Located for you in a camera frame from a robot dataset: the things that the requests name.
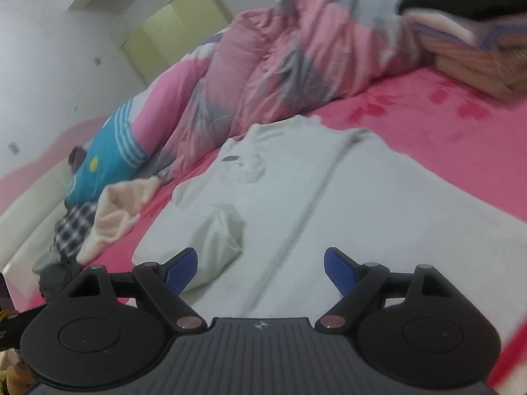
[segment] black cloth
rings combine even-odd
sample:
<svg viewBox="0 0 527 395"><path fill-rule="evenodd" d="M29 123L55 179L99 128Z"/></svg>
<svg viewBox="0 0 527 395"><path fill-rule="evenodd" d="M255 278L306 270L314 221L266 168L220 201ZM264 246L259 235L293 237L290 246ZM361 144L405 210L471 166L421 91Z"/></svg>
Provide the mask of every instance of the black cloth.
<svg viewBox="0 0 527 395"><path fill-rule="evenodd" d="M527 12L527 0L403 0L399 14L407 9L435 9L476 21Z"/></svg>
<svg viewBox="0 0 527 395"><path fill-rule="evenodd" d="M40 293L46 302L53 300L81 273L82 266L75 257L62 260L60 263L50 264L40 272Z"/></svg>

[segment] white towel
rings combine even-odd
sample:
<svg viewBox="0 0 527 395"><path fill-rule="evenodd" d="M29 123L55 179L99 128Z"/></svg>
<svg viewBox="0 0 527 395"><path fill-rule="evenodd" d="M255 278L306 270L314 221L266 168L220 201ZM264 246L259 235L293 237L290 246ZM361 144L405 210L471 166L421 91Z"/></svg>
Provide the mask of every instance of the white towel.
<svg viewBox="0 0 527 395"><path fill-rule="evenodd" d="M335 131L301 116L253 125L242 141L228 140L204 174L174 190L132 261L157 261L156 251L182 229L197 229L213 204L233 206L245 224L242 254L219 278L184 298L208 321L243 317L280 266L336 162L362 132Z"/></svg>
<svg viewBox="0 0 527 395"><path fill-rule="evenodd" d="M323 255L413 273L431 264L496 327L505 343L527 313L527 224L459 190L365 135L333 176L249 318L309 317L341 296Z"/></svg>
<svg viewBox="0 0 527 395"><path fill-rule="evenodd" d="M240 255L243 225L232 205L211 204L205 214L199 215L169 204L144 235L132 263L164 264L185 248L194 248L198 271L186 292L212 281Z"/></svg>

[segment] yellow cabinet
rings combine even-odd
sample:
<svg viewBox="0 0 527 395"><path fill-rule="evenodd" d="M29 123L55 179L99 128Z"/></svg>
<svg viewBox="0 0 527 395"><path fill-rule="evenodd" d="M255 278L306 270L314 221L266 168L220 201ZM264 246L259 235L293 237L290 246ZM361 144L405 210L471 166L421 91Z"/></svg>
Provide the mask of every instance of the yellow cabinet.
<svg viewBox="0 0 527 395"><path fill-rule="evenodd" d="M231 20L220 0L172 0L131 33L122 49L150 84Z"/></svg>

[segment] pink and gray comforter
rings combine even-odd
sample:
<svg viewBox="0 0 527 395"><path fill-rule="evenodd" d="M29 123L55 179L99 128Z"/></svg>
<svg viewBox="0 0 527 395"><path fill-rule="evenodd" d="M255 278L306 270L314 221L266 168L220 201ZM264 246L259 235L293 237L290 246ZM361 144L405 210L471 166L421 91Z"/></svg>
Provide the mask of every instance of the pink and gray comforter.
<svg viewBox="0 0 527 395"><path fill-rule="evenodd" d="M415 69L424 54L400 0L278 0L239 14L136 96L131 135L168 181L228 137Z"/></svg>

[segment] white headboard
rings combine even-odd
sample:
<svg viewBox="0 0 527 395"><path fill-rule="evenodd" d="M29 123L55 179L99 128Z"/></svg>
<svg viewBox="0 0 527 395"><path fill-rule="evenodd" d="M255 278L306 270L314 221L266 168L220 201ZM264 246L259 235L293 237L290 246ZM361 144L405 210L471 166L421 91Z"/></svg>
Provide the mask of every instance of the white headboard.
<svg viewBox="0 0 527 395"><path fill-rule="evenodd" d="M15 303L20 296L28 302L38 291L39 279L31 268L53 243L55 223L66 213L63 201L71 178L65 159L0 215L0 270L19 294L13 295Z"/></svg>

